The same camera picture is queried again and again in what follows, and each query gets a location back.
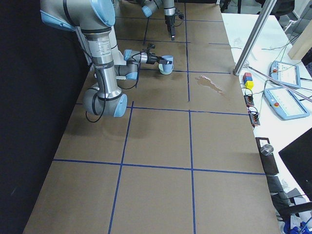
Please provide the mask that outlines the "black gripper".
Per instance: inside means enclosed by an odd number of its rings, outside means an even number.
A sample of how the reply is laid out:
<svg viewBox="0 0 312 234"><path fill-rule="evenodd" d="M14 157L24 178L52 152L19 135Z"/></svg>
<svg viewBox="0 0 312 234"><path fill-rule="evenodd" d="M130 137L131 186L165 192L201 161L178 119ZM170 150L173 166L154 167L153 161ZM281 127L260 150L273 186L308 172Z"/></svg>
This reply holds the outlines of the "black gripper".
<svg viewBox="0 0 312 234"><path fill-rule="evenodd" d="M176 15L165 15L165 23L167 26L168 36L171 37L171 40L175 40L176 30L175 30L175 17Z"/></svg>
<svg viewBox="0 0 312 234"><path fill-rule="evenodd" d="M155 64L155 63L159 63L162 65L171 65L172 61L167 60L166 58L162 56L156 56L155 54L148 54L146 64Z"/></svg>

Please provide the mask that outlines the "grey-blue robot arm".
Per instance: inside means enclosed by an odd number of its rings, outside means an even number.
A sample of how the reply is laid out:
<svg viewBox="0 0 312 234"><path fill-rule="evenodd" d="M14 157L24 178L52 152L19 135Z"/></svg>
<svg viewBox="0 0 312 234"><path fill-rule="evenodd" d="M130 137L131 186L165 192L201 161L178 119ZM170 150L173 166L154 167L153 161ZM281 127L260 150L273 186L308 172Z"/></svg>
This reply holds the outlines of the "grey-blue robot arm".
<svg viewBox="0 0 312 234"><path fill-rule="evenodd" d="M110 34L116 15L110 0L42 0L40 13L41 20L48 26L65 31L80 27L88 42L87 55L95 66L97 82L85 92L86 114L122 117L127 108L127 96L118 86L117 77L137 79L140 63L173 65L165 56L152 53L152 44L142 51L125 50L125 65L114 63Z"/></svg>
<svg viewBox="0 0 312 234"><path fill-rule="evenodd" d="M134 4L139 4L146 17L150 17L157 10L163 9L165 24L171 41L176 38L175 19L178 11L175 8L174 0L131 0Z"/></svg>

